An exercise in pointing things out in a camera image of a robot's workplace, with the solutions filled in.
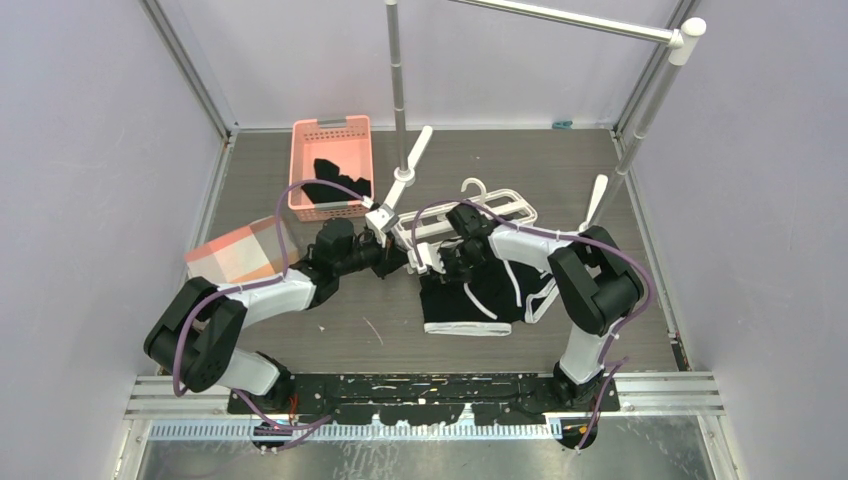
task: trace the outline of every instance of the gray floor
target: gray floor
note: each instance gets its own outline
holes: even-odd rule
[[[391,186],[393,133],[373,134],[378,199]],[[409,135],[412,145],[416,132]],[[243,133],[233,151],[211,237],[273,214],[288,183],[290,135]],[[539,212],[537,225],[574,229],[583,220],[592,182],[616,163],[603,130],[436,131],[398,211],[458,198],[474,176],[490,190],[512,188]],[[286,218],[301,247],[314,241],[319,223]],[[356,219],[357,228],[363,221]],[[625,252],[647,265],[626,192],[603,221]],[[366,323],[368,320],[380,338]],[[279,359],[296,372],[547,372],[559,359],[570,321],[561,302],[536,325],[514,324],[500,338],[426,335],[417,280],[401,270],[385,281],[370,271],[344,277],[321,307],[269,319],[245,330],[239,346]],[[654,305],[628,326],[609,358],[630,356],[624,370],[676,370],[662,312]]]

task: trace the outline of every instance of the white pole cap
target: white pole cap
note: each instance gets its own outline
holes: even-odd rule
[[[680,27],[680,33],[683,36],[683,46],[672,50],[668,56],[668,61],[672,65],[682,67],[686,65],[689,56],[692,55],[692,50],[698,43],[698,39],[707,32],[707,22],[703,18],[692,17]]]

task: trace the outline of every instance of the black mounting plate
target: black mounting plate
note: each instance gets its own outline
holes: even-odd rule
[[[466,404],[478,426],[545,424],[544,413],[587,412],[593,395],[565,405],[554,394],[550,374],[300,374],[295,375],[300,423],[325,415],[341,425],[370,425],[379,416],[385,425],[405,420],[412,426],[455,423]],[[615,380],[601,401],[601,411],[620,409]],[[231,414],[251,413],[230,398]],[[286,414],[288,410],[268,410]]]

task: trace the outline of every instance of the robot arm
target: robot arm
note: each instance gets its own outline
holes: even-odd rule
[[[405,265],[406,253],[391,234],[388,238],[384,247],[370,229],[357,235],[349,220],[328,220],[306,258],[292,265],[283,281],[215,299],[197,317],[205,324],[203,330],[189,330],[180,368],[183,383],[193,392],[217,384],[255,396],[268,394],[286,371],[272,359],[236,348],[241,330],[276,315],[321,305],[338,291],[342,275],[371,268],[384,278]],[[216,286],[202,277],[186,282],[148,334],[145,353],[170,371],[189,313],[204,298],[228,287],[232,285]]]
[[[442,281],[467,281],[471,269],[491,259],[520,262],[554,276],[573,321],[567,349],[554,374],[562,379],[563,398],[580,397],[602,375],[601,352],[611,328],[642,297],[637,275],[603,250],[496,226],[467,205],[458,205],[447,217],[462,241],[444,248],[417,246],[419,251],[432,252],[431,266]],[[210,303],[198,315],[205,328],[189,330],[180,369],[185,385],[195,392],[218,384],[256,396],[268,394],[281,372],[287,375],[287,371],[261,354],[237,349],[241,330],[282,313],[321,305],[338,290],[342,275],[371,268],[384,278],[405,265],[407,253],[390,231],[383,233],[387,236],[366,228],[357,235],[349,220],[331,219],[309,246],[306,258],[291,266],[284,281],[231,293]],[[600,227],[581,235],[615,246]],[[590,273],[589,268],[598,273]],[[145,353],[171,369],[189,312],[218,288],[226,287],[203,278],[189,280],[148,335]]]
[[[579,397],[602,374],[603,348],[611,330],[644,294],[638,275],[630,265],[605,250],[496,226],[468,205],[457,205],[446,216],[462,241],[446,248],[418,246],[419,252],[428,253],[426,258],[442,281],[467,281],[470,271],[487,259],[523,263],[554,276],[573,322],[568,345],[554,374],[563,379],[567,390],[564,396]],[[579,235],[616,247],[601,227],[591,227]]]

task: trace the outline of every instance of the metal pole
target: metal pole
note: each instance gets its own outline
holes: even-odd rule
[[[642,116],[636,124],[636,129],[633,132],[633,140],[631,140],[630,144],[627,145],[624,155],[621,157],[621,162],[619,162],[619,164],[615,167],[615,170],[613,170],[612,175],[610,175],[609,185],[604,192],[604,196],[601,197],[601,201],[598,203],[598,208],[595,209],[592,219],[589,220],[589,225],[597,225],[600,218],[604,215],[604,213],[606,213],[610,204],[612,204],[613,200],[615,200],[615,195],[618,193],[618,190],[621,189],[621,185],[624,183],[627,172],[633,164],[633,159],[636,158],[636,153],[639,152],[642,140],[644,140],[645,136],[648,134],[648,129],[651,128],[651,124],[654,122],[654,118],[656,118],[657,112],[659,112],[660,106],[662,105],[669,89],[671,89],[671,85],[674,83],[674,78],[677,77],[677,72],[679,71],[679,66],[666,62],[665,68],[657,77],[657,86],[648,99],[647,105],[645,105],[645,111],[642,112]]]
[[[203,107],[203,110],[206,111],[206,115],[209,116],[209,120],[212,122],[212,125],[216,130],[218,130],[218,134],[221,135],[224,141],[228,141],[230,134],[233,131],[238,130],[237,128],[234,128],[234,125],[237,126],[238,123],[236,123],[232,112],[229,111],[229,107],[226,105],[216,105],[215,100],[209,93],[207,85],[204,84],[203,78],[197,71],[195,64],[191,61],[191,58],[189,58],[188,51],[180,41],[180,36],[177,34],[177,31],[174,30],[171,20],[165,14],[165,10],[162,8],[161,3],[162,2],[160,0],[141,1],[142,6],[145,10],[147,10],[150,21],[153,22],[153,26],[159,31],[159,34],[162,35],[162,41],[165,43],[165,47],[171,51],[171,54],[174,57],[174,62],[176,62],[177,67],[188,82],[189,88],[191,88],[192,92],[194,92],[195,96],[200,101],[200,104]]]
[[[683,45],[669,52],[664,62],[665,68],[657,74],[656,87],[650,94],[650,97],[647,97],[645,110],[638,117],[639,119],[636,121],[636,126],[633,129],[633,140],[625,146],[624,156],[621,158],[618,166],[615,167],[612,175],[610,175],[609,185],[601,201],[598,203],[598,208],[595,209],[595,213],[589,220],[589,225],[597,225],[610,204],[612,204],[615,195],[624,183],[624,178],[630,170],[636,154],[639,152],[639,147],[642,146],[642,141],[648,135],[648,130],[651,128],[651,124],[654,123],[654,118],[656,118],[663,100],[665,100],[668,91],[671,89],[671,85],[674,83],[674,79],[677,77],[677,73],[683,65],[686,65],[686,62],[692,55],[692,51],[695,49],[695,45],[698,43],[698,39],[704,35],[706,30],[707,24],[700,18],[690,18],[683,22],[680,28]]]
[[[589,15],[581,15],[579,13],[563,12],[553,8],[538,7],[536,5],[528,5],[526,3],[511,2],[508,0],[451,0],[457,3],[465,3],[467,5],[476,5],[478,7],[490,8],[501,12],[515,13],[526,17],[539,18],[542,20],[550,20],[557,23],[565,23],[568,25],[576,25],[578,27],[588,28],[590,30],[599,30],[601,32],[614,33],[625,37],[639,38],[642,40],[650,40],[652,42],[662,43],[677,48],[677,43],[680,41],[679,35],[676,35],[675,30],[665,28],[646,27],[633,23],[619,22],[617,20],[608,20],[606,18],[592,17]]]
[[[386,0],[386,14],[389,21],[389,52],[392,62],[392,93],[395,108],[395,143],[397,144],[398,165],[401,172],[409,171],[406,158],[406,111],[403,104],[403,72],[400,64],[400,27],[398,26],[397,0]]]
[[[676,28],[680,26],[683,23],[683,20],[689,18],[692,12],[698,8],[700,3],[701,0],[679,0],[677,8],[675,8],[674,12],[671,14],[666,27]],[[654,48],[654,53],[651,54],[651,58],[648,60],[648,63],[645,64],[645,68],[639,76],[639,81],[636,82],[636,88],[634,88],[633,92],[630,93],[630,98],[628,98],[627,103],[624,104],[625,106],[624,110],[621,112],[621,117],[619,117],[618,122],[616,122],[614,131],[619,138],[623,139],[625,138],[626,133],[630,133],[629,126],[630,121],[633,120],[633,114],[642,107],[642,100],[645,98],[645,93],[651,89],[654,77],[656,77],[657,72],[663,67],[663,58],[665,58],[666,52],[667,50],[665,48],[661,45],[657,45]]]

